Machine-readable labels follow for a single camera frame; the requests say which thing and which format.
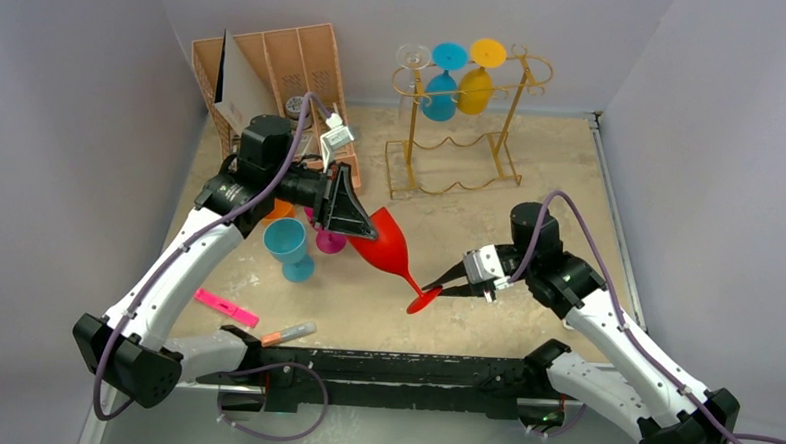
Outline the orange wine glass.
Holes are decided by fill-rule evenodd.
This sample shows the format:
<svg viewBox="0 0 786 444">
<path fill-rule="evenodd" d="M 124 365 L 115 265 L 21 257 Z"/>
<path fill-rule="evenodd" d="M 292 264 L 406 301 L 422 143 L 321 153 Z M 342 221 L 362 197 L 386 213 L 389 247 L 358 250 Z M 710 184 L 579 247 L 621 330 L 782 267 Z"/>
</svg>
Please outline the orange wine glass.
<svg viewBox="0 0 786 444">
<path fill-rule="evenodd" d="M 264 216 L 264 218 L 267 221 L 274 221 L 286 217 L 294 218 L 295 217 L 294 209 L 295 206 L 290 202 L 281 199 L 276 199 L 274 201 L 274 207 L 266 216 Z"/>
</svg>

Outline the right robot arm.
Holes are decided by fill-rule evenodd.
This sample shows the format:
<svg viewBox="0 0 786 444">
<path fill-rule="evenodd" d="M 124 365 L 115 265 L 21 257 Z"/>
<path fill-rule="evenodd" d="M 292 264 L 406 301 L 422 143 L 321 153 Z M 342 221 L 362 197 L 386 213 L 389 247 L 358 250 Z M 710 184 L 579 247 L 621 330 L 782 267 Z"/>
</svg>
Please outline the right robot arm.
<svg viewBox="0 0 786 444">
<path fill-rule="evenodd" d="M 558 221 L 539 202 L 510 213 L 511 243 L 470 250 L 428 284 L 448 297 L 482 297 L 514 285 L 512 274 L 529 247 L 522 277 L 534 299 L 585 336 L 610 361 L 609 373 L 551 339 L 525 357 L 526 387 L 581 401 L 636 444 L 727 444 L 739 403 L 726 389 L 711 390 L 672 361 L 612 302 L 611 287 L 589 263 L 563 247 Z"/>
</svg>

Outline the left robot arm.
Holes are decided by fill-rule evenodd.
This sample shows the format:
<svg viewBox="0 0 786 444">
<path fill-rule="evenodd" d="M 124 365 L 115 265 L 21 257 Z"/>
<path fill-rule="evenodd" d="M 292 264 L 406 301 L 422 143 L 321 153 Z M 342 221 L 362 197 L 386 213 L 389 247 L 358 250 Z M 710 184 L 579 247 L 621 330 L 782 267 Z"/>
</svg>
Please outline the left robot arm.
<svg viewBox="0 0 786 444">
<path fill-rule="evenodd" d="M 102 419 L 103 385 L 152 408 L 183 380 L 224 373 L 246 385 L 257 378 L 261 358 L 250 350 L 258 341 L 241 329 L 181 340 L 173 340 L 170 331 L 203 281 L 275 201 L 311 208 L 314 221 L 336 234 L 378 238 L 353 189 L 350 166 L 309 169 L 294 163 L 297 146 L 288 119 L 254 117 L 238 152 L 203 186 L 180 232 L 133 289 L 104 314 L 84 314 L 74 324 L 75 342 L 95 377 L 93 404 Z"/>
</svg>

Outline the magenta wine glass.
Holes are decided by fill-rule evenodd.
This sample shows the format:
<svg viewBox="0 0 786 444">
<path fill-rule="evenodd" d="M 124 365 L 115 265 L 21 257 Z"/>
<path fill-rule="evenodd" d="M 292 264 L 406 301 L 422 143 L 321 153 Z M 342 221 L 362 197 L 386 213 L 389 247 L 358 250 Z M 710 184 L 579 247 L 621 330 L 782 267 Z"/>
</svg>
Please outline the magenta wine glass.
<svg viewBox="0 0 786 444">
<path fill-rule="evenodd" d="M 305 207 L 303 211 L 311 228 L 315 231 L 315 243 L 321 252 L 326 254 L 337 254 L 345 249 L 347 239 L 344 236 L 324 230 L 321 226 L 315 225 L 312 208 Z"/>
</svg>

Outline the red wine glass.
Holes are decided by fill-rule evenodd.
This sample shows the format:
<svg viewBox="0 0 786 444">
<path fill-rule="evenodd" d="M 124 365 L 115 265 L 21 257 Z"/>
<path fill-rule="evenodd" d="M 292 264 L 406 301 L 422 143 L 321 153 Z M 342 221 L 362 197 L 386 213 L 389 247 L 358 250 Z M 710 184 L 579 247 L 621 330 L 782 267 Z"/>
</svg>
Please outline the red wine glass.
<svg viewBox="0 0 786 444">
<path fill-rule="evenodd" d="M 414 281 L 406 238 L 387 208 L 379 208 L 370 216 L 370 221 L 376 228 L 377 238 L 370 240 L 349 235 L 348 241 L 365 262 L 382 272 L 402 277 L 417 293 L 406 309 L 408 315 L 423 310 L 440 295 L 442 287 L 426 291 Z"/>
</svg>

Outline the clear wine glass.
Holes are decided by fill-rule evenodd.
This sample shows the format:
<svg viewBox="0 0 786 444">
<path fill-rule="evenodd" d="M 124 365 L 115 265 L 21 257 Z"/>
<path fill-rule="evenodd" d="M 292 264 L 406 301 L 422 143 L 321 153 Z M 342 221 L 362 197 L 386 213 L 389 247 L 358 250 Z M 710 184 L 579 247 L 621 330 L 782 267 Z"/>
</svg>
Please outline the clear wine glass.
<svg viewBox="0 0 786 444">
<path fill-rule="evenodd" d="M 398 120 L 412 131 L 413 117 L 417 113 L 417 79 L 419 72 L 430 64 L 431 52 L 426 45 L 406 43 L 397 50 L 396 60 L 406 76 L 405 84 L 400 90 Z"/>
</svg>

